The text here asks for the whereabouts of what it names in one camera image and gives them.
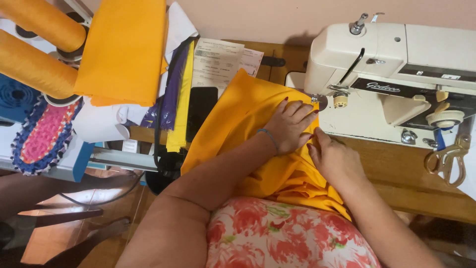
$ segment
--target blue bracelet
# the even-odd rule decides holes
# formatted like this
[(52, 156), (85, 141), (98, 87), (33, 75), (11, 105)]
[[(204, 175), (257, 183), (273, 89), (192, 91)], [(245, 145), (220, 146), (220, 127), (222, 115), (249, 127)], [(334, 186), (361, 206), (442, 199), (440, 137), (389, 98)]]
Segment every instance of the blue bracelet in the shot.
[(278, 147), (278, 143), (276, 142), (276, 140), (273, 138), (273, 136), (268, 132), (268, 130), (264, 129), (264, 128), (260, 128), (258, 129), (258, 131), (256, 131), (256, 134), (258, 134), (259, 132), (263, 131), (264, 133), (268, 134), (269, 137), (271, 138), (271, 140), (273, 141), (274, 143), (274, 146), (276, 147), (276, 151), (279, 152), (279, 147)]

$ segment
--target scissors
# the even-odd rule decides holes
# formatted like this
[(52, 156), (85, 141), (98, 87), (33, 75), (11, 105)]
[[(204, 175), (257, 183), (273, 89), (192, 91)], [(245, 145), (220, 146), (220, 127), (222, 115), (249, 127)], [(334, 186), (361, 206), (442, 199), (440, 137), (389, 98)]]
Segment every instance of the scissors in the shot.
[[(471, 145), (471, 130), (473, 128), (474, 116), (466, 118), (459, 126), (455, 144), (446, 147), (441, 151), (434, 151), (425, 158), (425, 169), (430, 174), (443, 172), (443, 179), (451, 187), (460, 186), (466, 177), (466, 168), (463, 158), (469, 152)], [(431, 168), (430, 163), (435, 161), (436, 165)], [(451, 183), (451, 170), (456, 159), (459, 167), (458, 179)]]

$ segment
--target crocheted rug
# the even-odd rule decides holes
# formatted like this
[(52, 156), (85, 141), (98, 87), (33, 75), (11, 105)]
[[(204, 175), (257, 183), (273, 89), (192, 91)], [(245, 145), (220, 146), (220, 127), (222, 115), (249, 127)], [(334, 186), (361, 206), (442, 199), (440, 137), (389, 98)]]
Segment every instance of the crocheted rug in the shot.
[(72, 121), (82, 99), (65, 107), (48, 104), (40, 95), (11, 144), (13, 165), (24, 175), (39, 175), (56, 166), (73, 138)]

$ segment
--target floral dress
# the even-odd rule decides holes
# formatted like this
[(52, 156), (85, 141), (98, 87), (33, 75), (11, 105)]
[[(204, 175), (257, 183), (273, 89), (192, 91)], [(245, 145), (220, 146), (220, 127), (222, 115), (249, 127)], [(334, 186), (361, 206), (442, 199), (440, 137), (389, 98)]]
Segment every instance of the floral dress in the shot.
[(227, 201), (207, 230), (207, 268), (379, 268), (346, 219), (251, 197)]

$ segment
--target black phone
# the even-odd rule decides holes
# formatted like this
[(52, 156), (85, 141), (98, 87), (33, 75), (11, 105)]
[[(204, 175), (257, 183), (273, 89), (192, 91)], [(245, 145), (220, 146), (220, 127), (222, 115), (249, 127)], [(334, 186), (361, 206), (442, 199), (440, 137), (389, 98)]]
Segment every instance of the black phone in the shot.
[(187, 131), (185, 140), (192, 142), (203, 122), (218, 101), (218, 88), (193, 87), (188, 104)]

